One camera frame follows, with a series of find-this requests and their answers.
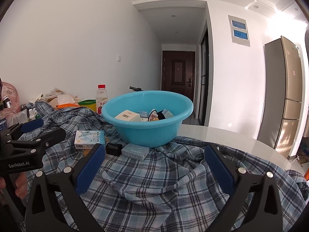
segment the human hand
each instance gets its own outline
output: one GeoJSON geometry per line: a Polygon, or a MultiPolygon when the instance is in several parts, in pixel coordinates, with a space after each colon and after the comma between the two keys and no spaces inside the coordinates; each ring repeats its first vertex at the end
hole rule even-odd
{"type": "MultiPolygon", "coordinates": [[[[17,189],[15,190],[15,194],[17,197],[24,199],[27,195],[27,176],[26,172],[22,172],[19,174],[18,178],[15,181],[15,185],[17,189]]],[[[6,187],[5,180],[0,177],[0,189],[6,187]]]]}

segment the pink bag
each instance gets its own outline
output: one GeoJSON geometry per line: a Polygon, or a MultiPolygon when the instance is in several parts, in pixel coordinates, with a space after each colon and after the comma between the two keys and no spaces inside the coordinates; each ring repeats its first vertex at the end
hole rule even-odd
{"type": "Polygon", "coordinates": [[[5,82],[2,82],[2,84],[3,84],[2,98],[4,98],[4,96],[8,95],[9,99],[12,102],[11,108],[5,108],[4,109],[7,117],[11,118],[15,113],[20,112],[18,92],[13,85],[11,85],[9,83],[5,83],[5,82]]]}

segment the glass door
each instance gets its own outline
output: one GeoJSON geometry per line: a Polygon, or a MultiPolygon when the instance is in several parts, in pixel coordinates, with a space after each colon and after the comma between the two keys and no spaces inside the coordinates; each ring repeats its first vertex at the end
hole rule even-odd
{"type": "Polygon", "coordinates": [[[200,87],[200,107],[198,112],[198,121],[205,125],[206,106],[208,97],[208,78],[209,78],[209,49],[208,49],[208,30],[201,43],[201,87],[200,87]]]}

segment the brown door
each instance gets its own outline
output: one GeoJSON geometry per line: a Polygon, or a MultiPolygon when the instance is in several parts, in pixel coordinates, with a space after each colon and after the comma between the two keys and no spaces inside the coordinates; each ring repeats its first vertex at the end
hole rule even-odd
{"type": "Polygon", "coordinates": [[[193,101],[195,52],[163,51],[162,90],[187,96],[193,101]]]}

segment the blue plastic basin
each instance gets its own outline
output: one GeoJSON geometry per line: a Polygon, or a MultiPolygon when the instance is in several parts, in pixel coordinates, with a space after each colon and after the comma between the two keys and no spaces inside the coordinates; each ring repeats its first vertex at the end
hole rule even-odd
{"type": "Polygon", "coordinates": [[[123,141],[145,147],[158,147],[170,142],[184,119],[193,111],[192,101],[178,93],[160,90],[132,92],[109,100],[102,108],[102,117],[113,124],[123,141]],[[115,117],[125,110],[169,110],[175,117],[150,122],[129,122],[115,117]]]}

